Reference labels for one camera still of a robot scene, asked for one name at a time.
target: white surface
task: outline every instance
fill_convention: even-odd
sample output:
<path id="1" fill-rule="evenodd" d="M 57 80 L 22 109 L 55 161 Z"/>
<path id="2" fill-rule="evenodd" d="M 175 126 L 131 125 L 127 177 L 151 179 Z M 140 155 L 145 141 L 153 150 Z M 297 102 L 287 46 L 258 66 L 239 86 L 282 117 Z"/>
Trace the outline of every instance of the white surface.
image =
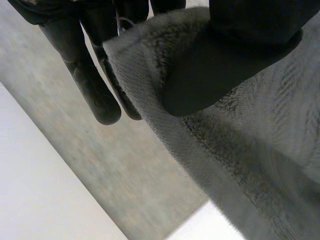
<path id="1" fill-rule="evenodd" d="M 245 240 L 209 201 L 167 240 Z"/>
<path id="2" fill-rule="evenodd" d="M 127 240 L 1 83 L 0 239 Z"/>

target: gray towel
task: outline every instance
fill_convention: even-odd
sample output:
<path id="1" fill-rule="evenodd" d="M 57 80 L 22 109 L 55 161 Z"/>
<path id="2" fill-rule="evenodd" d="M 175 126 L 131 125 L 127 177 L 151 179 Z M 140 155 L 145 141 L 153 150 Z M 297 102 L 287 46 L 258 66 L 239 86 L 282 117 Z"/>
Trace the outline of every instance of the gray towel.
<path id="1" fill-rule="evenodd" d="M 245 238 L 319 240 L 320 14 L 281 61 L 215 105 L 171 116 L 163 85 L 208 19 L 203 7 L 174 11 L 105 42 L 120 85 Z"/>

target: towel fabric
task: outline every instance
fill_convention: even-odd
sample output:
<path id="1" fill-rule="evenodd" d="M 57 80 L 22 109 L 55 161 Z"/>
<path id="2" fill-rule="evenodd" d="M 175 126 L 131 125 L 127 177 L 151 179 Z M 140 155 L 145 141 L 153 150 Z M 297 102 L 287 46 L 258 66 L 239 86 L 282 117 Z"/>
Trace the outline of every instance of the towel fabric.
<path id="1" fill-rule="evenodd" d="M 171 116 L 163 86 L 208 20 L 208 8 L 178 10 L 105 42 L 120 85 L 246 239 L 320 239 L 320 14 L 285 58 L 215 105 Z"/>

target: gray floor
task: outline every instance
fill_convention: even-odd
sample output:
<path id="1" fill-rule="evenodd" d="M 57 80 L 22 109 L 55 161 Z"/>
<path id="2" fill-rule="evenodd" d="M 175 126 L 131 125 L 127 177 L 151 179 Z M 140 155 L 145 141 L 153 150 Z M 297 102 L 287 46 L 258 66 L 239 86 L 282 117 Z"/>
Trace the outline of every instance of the gray floor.
<path id="1" fill-rule="evenodd" d="M 1 82 L 128 239 L 163 240 L 207 200 L 144 121 L 99 124 L 59 54 L 7 1 L 0 47 Z"/>

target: white wall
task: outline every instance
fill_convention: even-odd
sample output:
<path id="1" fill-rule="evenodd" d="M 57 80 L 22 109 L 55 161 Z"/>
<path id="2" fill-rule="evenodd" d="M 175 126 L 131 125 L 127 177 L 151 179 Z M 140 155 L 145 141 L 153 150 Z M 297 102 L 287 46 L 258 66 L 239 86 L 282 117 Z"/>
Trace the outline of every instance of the white wall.
<path id="1" fill-rule="evenodd" d="M 1 83 L 0 239 L 127 240 Z"/>

